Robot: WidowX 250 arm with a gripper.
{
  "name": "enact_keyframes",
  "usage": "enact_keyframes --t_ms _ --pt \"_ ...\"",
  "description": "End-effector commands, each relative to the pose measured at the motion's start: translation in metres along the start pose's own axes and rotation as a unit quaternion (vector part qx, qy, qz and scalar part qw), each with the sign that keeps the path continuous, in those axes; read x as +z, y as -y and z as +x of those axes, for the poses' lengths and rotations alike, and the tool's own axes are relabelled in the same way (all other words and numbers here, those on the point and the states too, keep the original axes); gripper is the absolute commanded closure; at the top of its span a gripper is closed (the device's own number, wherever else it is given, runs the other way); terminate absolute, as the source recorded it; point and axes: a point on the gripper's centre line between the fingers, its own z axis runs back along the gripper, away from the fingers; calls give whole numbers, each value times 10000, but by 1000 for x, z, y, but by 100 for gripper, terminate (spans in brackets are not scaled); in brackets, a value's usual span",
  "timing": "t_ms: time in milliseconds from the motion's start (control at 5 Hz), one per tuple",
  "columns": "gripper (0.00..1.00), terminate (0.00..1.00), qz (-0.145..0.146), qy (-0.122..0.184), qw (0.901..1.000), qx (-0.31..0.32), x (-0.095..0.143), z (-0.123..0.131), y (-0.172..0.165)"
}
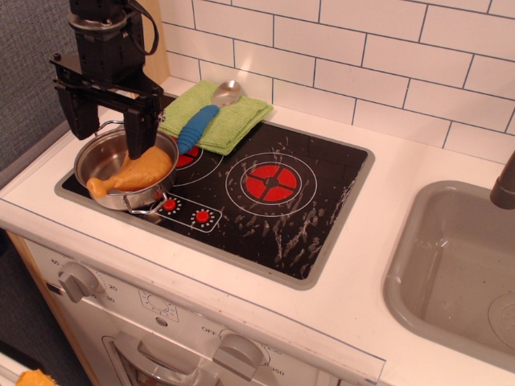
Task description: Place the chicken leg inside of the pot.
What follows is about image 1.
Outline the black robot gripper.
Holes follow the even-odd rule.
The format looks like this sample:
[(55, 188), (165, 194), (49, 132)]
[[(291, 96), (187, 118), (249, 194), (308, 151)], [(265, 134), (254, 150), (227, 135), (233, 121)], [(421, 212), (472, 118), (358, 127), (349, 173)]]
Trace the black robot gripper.
[(77, 55), (55, 54), (56, 91), (72, 133), (84, 140), (98, 131), (98, 105), (113, 90), (139, 95), (142, 111), (123, 114), (130, 159), (155, 145), (163, 90), (148, 78), (146, 57), (159, 45), (157, 23), (139, 1), (70, 1), (68, 24)]

